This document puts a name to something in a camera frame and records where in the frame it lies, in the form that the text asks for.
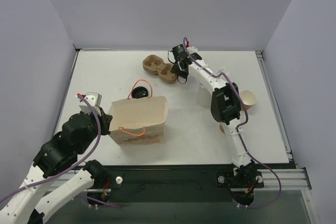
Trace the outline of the brown pulp cup carrier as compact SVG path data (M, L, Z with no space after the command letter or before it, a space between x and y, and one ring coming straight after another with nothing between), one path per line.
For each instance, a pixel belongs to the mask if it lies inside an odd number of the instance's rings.
M158 76L162 81L173 84L177 81L177 75L172 72L173 64L166 63L157 55L149 55L142 61L143 69L154 76Z

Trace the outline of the beige paper takeout bag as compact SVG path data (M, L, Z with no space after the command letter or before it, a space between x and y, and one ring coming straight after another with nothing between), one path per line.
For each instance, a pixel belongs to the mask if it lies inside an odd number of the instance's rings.
M127 98L113 101L108 114L112 116L109 136L121 145L160 144L164 141L165 122L168 114L168 101L165 96L154 96L152 85L145 79L137 80L131 91L139 82L146 82L150 94L143 98Z

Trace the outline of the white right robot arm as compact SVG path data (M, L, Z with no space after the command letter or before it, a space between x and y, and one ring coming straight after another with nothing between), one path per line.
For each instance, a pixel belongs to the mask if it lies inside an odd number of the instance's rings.
M242 126L248 122L247 109L242 105L238 86L223 72L214 73L192 46L180 44L172 48L174 63L172 72L187 79L195 77L211 95L210 111L215 121L223 128L235 166L233 181L245 186L252 180L259 181L254 159L247 150L241 135Z

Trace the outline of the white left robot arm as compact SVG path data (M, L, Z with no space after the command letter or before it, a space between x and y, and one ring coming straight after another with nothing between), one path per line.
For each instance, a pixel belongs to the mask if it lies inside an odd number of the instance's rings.
M88 161L77 174L60 187L46 193L51 178L70 168L98 136L108 135L112 116L101 111L97 117L82 112L72 115L62 130L45 143L15 194L1 210L1 223L46 223L62 206L83 190L105 186L109 177L97 160Z

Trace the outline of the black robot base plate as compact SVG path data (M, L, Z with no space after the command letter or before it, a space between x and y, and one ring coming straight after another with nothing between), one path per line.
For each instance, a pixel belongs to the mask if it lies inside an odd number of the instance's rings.
M107 166L107 179L89 189L89 202L111 204L161 202L230 202L251 204L254 190L264 187L253 166L118 165Z

